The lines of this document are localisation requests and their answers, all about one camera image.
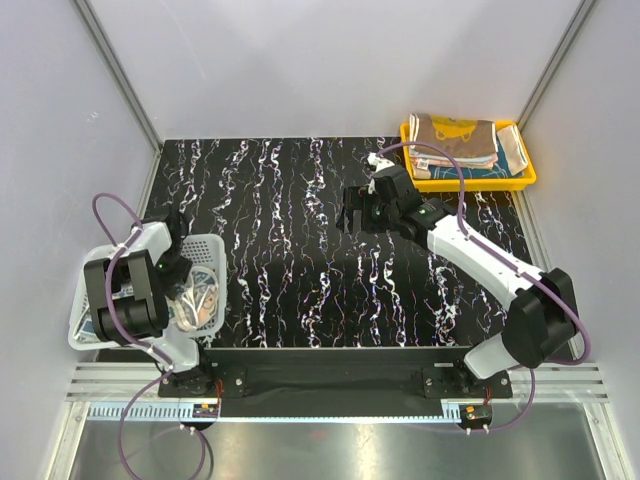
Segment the yellow tray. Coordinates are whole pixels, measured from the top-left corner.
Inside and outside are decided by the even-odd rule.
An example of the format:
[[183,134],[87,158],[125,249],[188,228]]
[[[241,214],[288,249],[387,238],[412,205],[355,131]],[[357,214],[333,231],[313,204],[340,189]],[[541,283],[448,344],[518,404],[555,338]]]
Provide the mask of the yellow tray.
[[[515,122],[498,121],[496,122],[496,129],[502,130],[510,125],[515,125]],[[400,126],[400,137],[403,142],[409,140],[409,124],[403,123]],[[531,163],[531,157],[527,152],[527,147],[524,146],[524,154],[527,156],[529,164],[524,170],[522,176],[517,178],[470,178],[465,179],[464,188],[468,192],[478,192],[481,190],[524,190],[524,187],[531,185],[536,181],[536,171]],[[403,147],[404,161],[411,175],[411,180],[415,187],[421,192],[459,192],[460,181],[457,179],[446,180],[420,180],[413,178],[413,168],[411,166],[411,160],[409,159],[409,147]]]

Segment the gray wall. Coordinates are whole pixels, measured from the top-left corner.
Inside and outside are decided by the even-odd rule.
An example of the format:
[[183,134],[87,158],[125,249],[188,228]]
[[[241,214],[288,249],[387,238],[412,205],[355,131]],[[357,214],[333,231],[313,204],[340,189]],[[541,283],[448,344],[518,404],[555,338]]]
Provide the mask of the gray wall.
[[[66,334],[82,257],[106,240],[91,198],[137,206],[153,156],[72,3],[0,3],[0,477],[33,480],[76,362]],[[103,210],[123,235],[125,215]]]
[[515,119],[578,0],[91,0],[163,138]]
[[543,238],[552,262],[574,279],[638,473],[639,19],[635,0],[599,2],[525,131]]

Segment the plastic basket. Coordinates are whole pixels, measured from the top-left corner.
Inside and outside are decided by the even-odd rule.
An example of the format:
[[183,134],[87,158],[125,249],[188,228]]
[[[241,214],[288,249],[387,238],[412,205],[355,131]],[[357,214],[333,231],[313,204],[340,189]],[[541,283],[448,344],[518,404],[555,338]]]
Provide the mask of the plastic basket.
[[[515,122],[509,121],[497,121],[496,122],[496,130],[502,130],[510,125],[515,125]],[[403,142],[409,140],[409,124],[403,123],[400,126],[400,138]],[[468,192],[479,192],[479,191],[505,191],[505,190],[524,190],[527,185],[531,185],[535,183],[536,171],[533,168],[533,163],[531,163],[531,157],[529,157],[529,152],[527,152],[527,148],[524,146],[524,141],[522,142],[524,147],[524,154],[527,156],[528,165],[527,168],[522,172],[522,176],[516,178],[469,178],[464,181],[464,188]],[[413,169],[411,167],[411,159],[409,158],[409,148],[403,147],[404,152],[404,161],[411,174],[411,180],[415,187],[421,192],[459,192],[460,191],[460,181],[456,179],[445,179],[445,180],[421,180],[418,178],[413,178]]]
[[[103,245],[91,250],[84,258],[83,265],[90,260],[104,258],[113,253],[113,246]],[[213,270],[218,277],[218,309],[214,318],[206,325],[194,332],[183,332],[192,338],[214,335],[224,323],[224,313],[227,305],[227,255],[224,251],[224,241],[218,235],[212,233],[204,235],[189,235],[182,243],[182,255],[191,260],[194,265],[202,265]],[[68,340],[76,350],[97,350],[102,348],[114,348],[120,345],[116,342],[81,341],[75,337],[81,327],[82,316],[87,309],[86,286],[84,271],[80,272],[76,293],[73,298],[71,316],[69,318]]]

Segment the folded towel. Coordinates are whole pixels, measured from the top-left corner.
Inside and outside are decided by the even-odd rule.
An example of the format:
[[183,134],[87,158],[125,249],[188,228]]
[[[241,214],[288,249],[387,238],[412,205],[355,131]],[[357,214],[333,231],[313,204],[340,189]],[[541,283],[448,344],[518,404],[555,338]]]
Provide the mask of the folded towel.
[[[430,156],[418,156],[418,157],[414,157],[411,156],[411,153],[409,153],[410,158],[411,158],[411,163],[413,163],[414,165],[418,165],[418,162],[422,162],[422,165],[431,165],[431,166],[436,166],[436,167],[450,167],[451,166],[451,162],[449,161],[449,159],[447,159],[446,157],[441,160],[440,157],[430,157]],[[495,163],[498,161],[498,154],[494,153],[493,155],[489,156],[489,157],[483,157],[486,160],[483,160],[482,162],[465,162],[465,161],[460,161],[458,159],[457,162],[460,164],[461,167],[466,167],[466,168],[484,168],[485,170],[491,170],[493,168],[493,166],[495,165]]]
[[[495,162],[493,168],[491,170],[481,169],[481,168],[462,168],[462,175],[466,179],[470,178],[517,178],[522,176],[522,172],[513,175],[509,170],[509,166],[507,164],[507,157],[504,149],[500,142],[498,144],[498,161]],[[445,179],[457,179],[458,174],[456,169],[453,167],[440,167],[429,165],[426,170],[417,168],[416,165],[412,165],[412,170],[414,173],[413,178],[416,179],[431,179],[431,180],[445,180]]]
[[[454,120],[414,113],[409,124],[410,140],[434,144],[461,163],[486,163],[486,157],[498,151],[495,124],[488,120]],[[446,160],[428,147],[414,146],[410,150],[412,156],[427,154],[434,159]]]
[[507,157],[507,165],[511,175],[516,175],[527,168],[529,160],[524,153],[524,145],[518,127],[510,125],[498,131],[498,140]]

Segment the black marble surface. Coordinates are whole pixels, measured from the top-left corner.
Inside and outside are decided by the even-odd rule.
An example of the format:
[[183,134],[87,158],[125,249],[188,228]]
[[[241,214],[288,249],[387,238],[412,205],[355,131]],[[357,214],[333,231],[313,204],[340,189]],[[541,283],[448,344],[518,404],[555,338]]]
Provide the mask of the black marble surface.
[[[397,234],[335,228],[342,189],[391,138],[167,141],[147,214],[177,202],[228,260],[226,320],[208,346],[470,345],[505,312],[474,280]],[[442,194],[455,204],[457,194]],[[530,262],[508,193],[467,194],[466,219]]]

